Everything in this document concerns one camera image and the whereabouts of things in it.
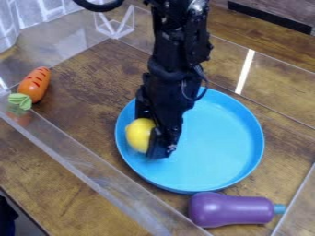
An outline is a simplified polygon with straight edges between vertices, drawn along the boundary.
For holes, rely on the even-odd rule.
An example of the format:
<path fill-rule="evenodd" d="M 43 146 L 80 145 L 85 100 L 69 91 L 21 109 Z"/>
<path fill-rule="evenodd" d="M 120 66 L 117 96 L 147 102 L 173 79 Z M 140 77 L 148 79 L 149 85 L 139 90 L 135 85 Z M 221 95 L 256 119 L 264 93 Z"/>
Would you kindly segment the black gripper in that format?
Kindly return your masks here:
<path fill-rule="evenodd" d="M 168 72 L 153 58 L 143 74 L 143 85 L 135 97 L 135 117 L 149 118 L 155 126 L 149 130 L 149 159 L 168 158 L 177 148 L 181 135 L 183 114 L 207 90 L 197 94 L 200 83 L 207 80 L 200 65 Z"/>

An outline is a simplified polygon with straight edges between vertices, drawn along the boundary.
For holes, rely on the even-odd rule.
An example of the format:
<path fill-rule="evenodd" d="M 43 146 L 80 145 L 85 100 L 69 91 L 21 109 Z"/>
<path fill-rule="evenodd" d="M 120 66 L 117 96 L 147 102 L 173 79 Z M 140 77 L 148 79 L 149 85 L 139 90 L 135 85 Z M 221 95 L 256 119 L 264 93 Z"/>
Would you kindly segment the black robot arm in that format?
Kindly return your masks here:
<path fill-rule="evenodd" d="M 183 114 L 205 95 L 201 63 L 212 44 L 207 31 L 209 0 L 143 0 L 151 6 L 153 50 L 135 96 L 135 116 L 149 118 L 151 159 L 167 158 L 181 135 Z"/>

